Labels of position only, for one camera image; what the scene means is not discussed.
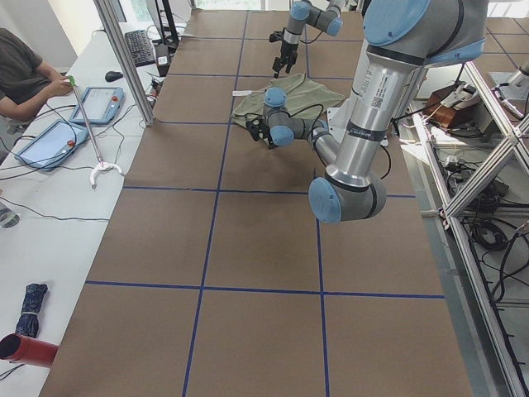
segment table surface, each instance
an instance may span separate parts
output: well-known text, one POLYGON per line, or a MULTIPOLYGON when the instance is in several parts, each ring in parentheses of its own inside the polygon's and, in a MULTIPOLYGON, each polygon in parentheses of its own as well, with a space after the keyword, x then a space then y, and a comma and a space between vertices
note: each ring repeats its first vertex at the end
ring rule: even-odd
MULTIPOLYGON (((133 27, 123 24, 122 29, 130 31, 133 27)), ((88 86, 122 87, 125 101, 117 114, 116 118, 119 118, 135 102, 125 78, 113 83, 104 80, 104 75, 109 70, 121 70, 121 67, 107 35, 98 31, 75 61, 69 74, 75 77, 81 90, 88 86)), ((150 85, 150 74, 158 74, 156 65, 142 66, 137 71, 145 89, 150 85)), ((70 104, 76 104, 73 93, 48 101, 52 108, 70 104)), ((41 112, 48 110, 50 108, 44 106, 41 112)), ((59 112, 68 120, 72 109, 60 109, 59 112)), ((38 135, 58 118, 60 117, 54 112, 38 117, 28 127, 25 135, 38 135)), ((116 125, 116 129, 125 137, 117 158, 124 173, 131 166, 144 127, 136 106, 116 125)), ((94 132, 98 134, 105 128, 96 127, 94 132)), ((121 141, 122 137, 112 129, 98 138, 98 146, 105 160, 114 161, 121 141)), ((28 140, 20 140, 13 151, 18 152, 27 142, 28 140)), ((70 168, 93 168, 96 164, 93 146, 88 142, 79 147, 62 165, 70 168)), ((59 218, 110 218, 124 180, 116 171, 100 173, 97 177, 98 186, 92 189, 88 180, 90 169, 59 168, 51 172, 28 173, 31 170, 20 166, 13 155, 9 155, 0 168, 2 196, 14 203, 59 218)), ((58 221, 42 218, 22 207, 5 204, 20 215, 21 221, 11 229, 0 228, 0 290, 4 297, 0 303, 0 335, 8 335, 14 331, 26 285, 46 283, 49 293, 46 294, 39 314, 41 330, 38 338, 60 344, 107 222, 58 221)), ((12 364, 0 362, 0 373, 11 368, 12 364)), ((26 366, 13 373, 10 381, 2 383, 2 394, 38 395, 48 372, 45 368, 26 366)))

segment black shirt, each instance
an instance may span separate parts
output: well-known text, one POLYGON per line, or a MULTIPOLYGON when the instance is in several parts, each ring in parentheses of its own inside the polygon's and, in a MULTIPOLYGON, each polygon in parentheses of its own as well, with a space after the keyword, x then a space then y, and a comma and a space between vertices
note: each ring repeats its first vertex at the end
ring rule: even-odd
POLYGON ((42 58, 18 37, 0 28, 0 99, 9 97, 24 103, 38 94, 50 81, 35 72, 42 58))

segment person's arm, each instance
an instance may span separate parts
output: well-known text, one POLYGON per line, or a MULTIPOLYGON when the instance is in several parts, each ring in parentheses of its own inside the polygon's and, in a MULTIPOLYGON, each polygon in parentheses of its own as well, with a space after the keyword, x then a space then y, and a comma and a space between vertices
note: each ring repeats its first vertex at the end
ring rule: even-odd
POLYGON ((37 72, 38 74, 42 74, 49 81, 64 79, 64 76, 62 76, 57 70, 53 68, 53 66, 51 66, 44 60, 40 65, 36 67, 35 72, 37 72))
POLYGON ((41 110, 42 106, 48 99, 60 95, 66 95, 72 90, 69 81, 61 79, 52 81, 49 85, 44 87, 33 98, 28 99, 24 103, 16 104, 8 97, 0 99, 0 114, 17 120, 19 122, 28 122, 41 110))

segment keyboard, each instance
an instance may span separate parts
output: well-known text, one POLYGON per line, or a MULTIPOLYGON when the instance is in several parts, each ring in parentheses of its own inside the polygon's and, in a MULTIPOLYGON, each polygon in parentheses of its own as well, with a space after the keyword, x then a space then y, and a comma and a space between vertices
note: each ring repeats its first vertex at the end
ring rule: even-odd
POLYGON ((128 31, 125 33, 125 42, 136 67, 156 62, 147 31, 128 31))

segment person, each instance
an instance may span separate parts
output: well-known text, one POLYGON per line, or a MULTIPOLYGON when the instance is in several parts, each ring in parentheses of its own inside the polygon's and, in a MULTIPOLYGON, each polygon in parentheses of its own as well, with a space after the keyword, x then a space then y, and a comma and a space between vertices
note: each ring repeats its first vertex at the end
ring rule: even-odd
POLYGON ((0 115, 28 122, 48 99, 70 91, 67 77, 9 30, 0 28, 0 115))

